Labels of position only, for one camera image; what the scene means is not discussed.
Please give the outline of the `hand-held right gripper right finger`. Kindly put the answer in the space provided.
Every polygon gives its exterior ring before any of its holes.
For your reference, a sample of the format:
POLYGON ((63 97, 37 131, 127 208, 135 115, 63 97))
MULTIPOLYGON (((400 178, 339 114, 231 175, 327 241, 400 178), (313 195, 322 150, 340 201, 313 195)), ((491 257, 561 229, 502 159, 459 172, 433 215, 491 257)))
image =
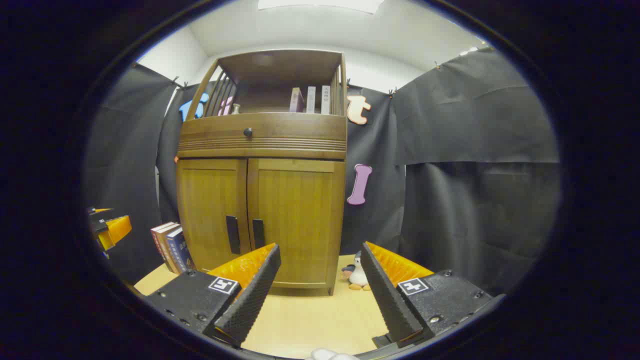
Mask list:
POLYGON ((374 243, 362 244, 360 260, 387 338, 399 348, 443 337, 492 312, 505 298, 457 271, 430 271, 374 243))

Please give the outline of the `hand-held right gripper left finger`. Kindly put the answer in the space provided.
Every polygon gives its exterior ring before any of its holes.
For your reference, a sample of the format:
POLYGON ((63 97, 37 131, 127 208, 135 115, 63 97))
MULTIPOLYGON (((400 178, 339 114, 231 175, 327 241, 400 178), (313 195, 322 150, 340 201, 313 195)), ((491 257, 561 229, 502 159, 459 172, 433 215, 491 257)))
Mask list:
POLYGON ((239 347, 272 287, 280 252, 270 243, 208 272, 188 269, 146 300, 176 325, 239 347))

